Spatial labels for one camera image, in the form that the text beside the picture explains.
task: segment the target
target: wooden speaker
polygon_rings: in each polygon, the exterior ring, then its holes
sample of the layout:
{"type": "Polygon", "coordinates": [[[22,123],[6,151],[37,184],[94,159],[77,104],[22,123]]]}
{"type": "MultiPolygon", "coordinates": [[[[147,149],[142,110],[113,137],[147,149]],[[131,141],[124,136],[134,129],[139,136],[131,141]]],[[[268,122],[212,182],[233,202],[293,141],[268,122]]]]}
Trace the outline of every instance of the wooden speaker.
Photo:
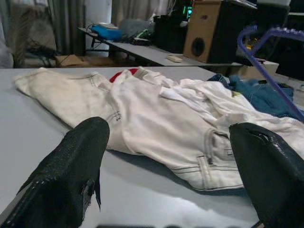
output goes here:
{"type": "Polygon", "coordinates": [[[184,56],[205,63],[232,63],[248,6],[231,0],[197,0],[190,18],[184,56]]]}

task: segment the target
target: gray table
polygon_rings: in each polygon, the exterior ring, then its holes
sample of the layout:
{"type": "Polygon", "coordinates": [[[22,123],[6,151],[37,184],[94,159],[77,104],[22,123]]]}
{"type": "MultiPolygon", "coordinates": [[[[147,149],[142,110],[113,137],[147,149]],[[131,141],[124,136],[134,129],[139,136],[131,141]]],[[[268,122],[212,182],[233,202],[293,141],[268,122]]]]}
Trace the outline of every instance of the gray table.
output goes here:
{"type": "MultiPolygon", "coordinates": [[[[212,72],[198,67],[151,67],[175,80],[206,80],[212,72]]],[[[122,68],[55,69],[107,78],[122,68]]],[[[0,212],[14,198],[38,163],[60,142],[68,128],[37,102],[16,91],[13,78],[30,69],[0,70],[0,212]]],[[[140,156],[106,152],[101,165],[101,211],[95,200],[82,227],[141,225],[164,228],[249,228],[258,221],[243,189],[198,193],[161,164],[140,156]]]]}
{"type": "Polygon", "coordinates": [[[104,41],[104,43],[108,44],[111,47],[114,47],[122,52],[133,55],[135,57],[143,58],[148,62],[152,62],[156,65],[163,67],[241,67],[242,65],[239,63],[232,64],[215,64],[215,63],[202,63],[190,58],[183,56],[182,54],[174,54],[177,57],[181,58],[183,61],[181,63],[174,63],[168,60],[166,57],[168,54],[172,54],[171,52],[159,49],[155,46],[136,46],[132,44],[124,44],[117,43],[112,41],[104,41]]]}

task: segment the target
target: denim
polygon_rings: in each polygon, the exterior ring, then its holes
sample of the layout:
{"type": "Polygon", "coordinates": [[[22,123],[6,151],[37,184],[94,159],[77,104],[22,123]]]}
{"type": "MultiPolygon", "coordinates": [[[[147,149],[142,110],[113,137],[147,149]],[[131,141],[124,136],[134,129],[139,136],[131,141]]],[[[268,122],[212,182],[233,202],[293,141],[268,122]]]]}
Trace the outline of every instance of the denim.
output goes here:
{"type": "MultiPolygon", "coordinates": [[[[279,118],[291,117],[298,119],[296,115],[290,111],[288,105],[282,100],[281,96],[265,81],[250,79],[242,81],[239,76],[230,77],[230,83],[226,81],[222,75],[214,75],[208,81],[221,82],[225,88],[241,93],[251,104],[260,112],[271,114],[279,118]]],[[[287,94],[291,101],[294,97],[294,89],[285,84],[278,85],[287,94]]]]}

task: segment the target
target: curtain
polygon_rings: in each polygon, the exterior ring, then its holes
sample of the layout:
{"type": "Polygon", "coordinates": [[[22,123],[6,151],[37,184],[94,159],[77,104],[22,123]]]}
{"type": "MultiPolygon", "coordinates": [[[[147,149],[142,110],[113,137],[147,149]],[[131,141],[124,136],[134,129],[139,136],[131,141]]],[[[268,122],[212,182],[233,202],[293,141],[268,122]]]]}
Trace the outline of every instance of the curtain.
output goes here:
{"type": "Polygon", "coordinates": [[[44,15],[45,10],[46,6],[11,4],[7,44],[13,53],[15,67],[24,67],[30,30],[34,21],[44,15]]]}
{"type": "Polygon", "coordinates": [[[112,23],[119,26],[123,19],[148,20],[154,15],[165,15],[168,0],[113,0],[112,23]]]}
{"type": "Polygon", "coordinates": [[[12,68],[14,64],[10,50],[6,47],[2,20],[0,17],[0,68],[12,68]]]}
{"type": "Polygon", "coordinates": [[[0,1],[0,16],[2,21],[4,37],[7,38],[9,33],[9,20],[10,20],[10,0],[0,1]]]}
{"type": "Polygon", "coordinates": [[[85,0],[47,0],[54,27],[57,50],[62,55],[82,55],[85,36],[85,0]]]}

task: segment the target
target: white cloth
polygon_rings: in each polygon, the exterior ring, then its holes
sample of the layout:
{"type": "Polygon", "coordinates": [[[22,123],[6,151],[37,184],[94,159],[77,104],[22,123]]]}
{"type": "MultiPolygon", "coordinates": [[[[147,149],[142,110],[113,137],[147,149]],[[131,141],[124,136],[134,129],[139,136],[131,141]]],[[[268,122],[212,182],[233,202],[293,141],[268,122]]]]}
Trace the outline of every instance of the white cloth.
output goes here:
{"type": "Polygon", "coordinates": [[[220,83],[178,84],[143,68],[134,76],[124,71],[113,84],[98,73],[75,78],[46,69],[15,83],[72,127],[92,116],[104,118],[110,126],[108,149],[146,155],[198,190],[242,187],[228,139],[231,123],[271,126],[284,139],[289,133],[286,141],[296,149],[290,139],[304,136],[297,120],[261,114],[220,83]]]}
{"type": "Polygon", "coordinates": [[[220,82],[203,82],[183,79],[179,84],[168,83],[162,75],[141,72],[141,78],[156,85],[162,85],[160,95],[183,102],[216,129],[229,134],[232,124],[249,122],[275,132],[304,159],[304,124],[285,117],[278,118],[257,111],[239,93],[226,89],[220,82]]]}

